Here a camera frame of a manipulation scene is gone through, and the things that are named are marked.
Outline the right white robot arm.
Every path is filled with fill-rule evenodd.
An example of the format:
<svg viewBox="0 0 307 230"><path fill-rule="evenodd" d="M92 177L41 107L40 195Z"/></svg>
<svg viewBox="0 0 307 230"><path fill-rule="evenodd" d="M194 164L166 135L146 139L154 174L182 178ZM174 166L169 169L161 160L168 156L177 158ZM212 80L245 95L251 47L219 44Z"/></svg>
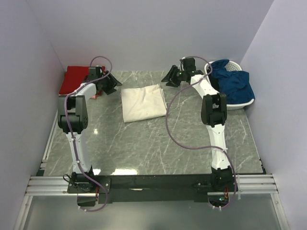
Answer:
<svg viewBox="0 0 307 230"><path fill-rule="evenodd" d="M167 86L178 87L181 82L189 84L202 98L201 120L209 133L210 145L202 147L211 149L211 187L215 191L222 191L228 184L234 182L233 167L227 157L225 143L225 122L227 119L226 95L218 92L209 82L208 75L196 70L196 56L183 57L180 67L173 65L162 79Z"/></svg>

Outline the cream white t shirt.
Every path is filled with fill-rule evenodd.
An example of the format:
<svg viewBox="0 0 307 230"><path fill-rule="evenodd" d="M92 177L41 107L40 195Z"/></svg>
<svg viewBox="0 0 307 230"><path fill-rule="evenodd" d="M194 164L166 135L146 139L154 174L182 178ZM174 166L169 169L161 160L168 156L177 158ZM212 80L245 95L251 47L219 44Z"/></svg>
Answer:
<svg viewBox="0 0 307 230"><path fill-rule="evenodd" d="M122 114L125 123L166 115L164 90L159 84L121 90Z"/></svg>

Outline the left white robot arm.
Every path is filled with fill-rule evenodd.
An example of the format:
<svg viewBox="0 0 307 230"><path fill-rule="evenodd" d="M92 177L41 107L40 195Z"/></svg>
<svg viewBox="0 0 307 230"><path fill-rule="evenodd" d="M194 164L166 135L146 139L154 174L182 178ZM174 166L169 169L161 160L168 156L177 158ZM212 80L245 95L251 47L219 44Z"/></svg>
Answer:
<svg viewBox="0 0 307 230"><path fill-rule="evenodd" d="M70 145L73 161L70 183L79 184L84 192L89 193L95 189L96 181L85 141L89 123L87 101L101 92L112 94L122 84L104 67L90 66L87 70L80 86L58 97L58 126Z"/></svg>

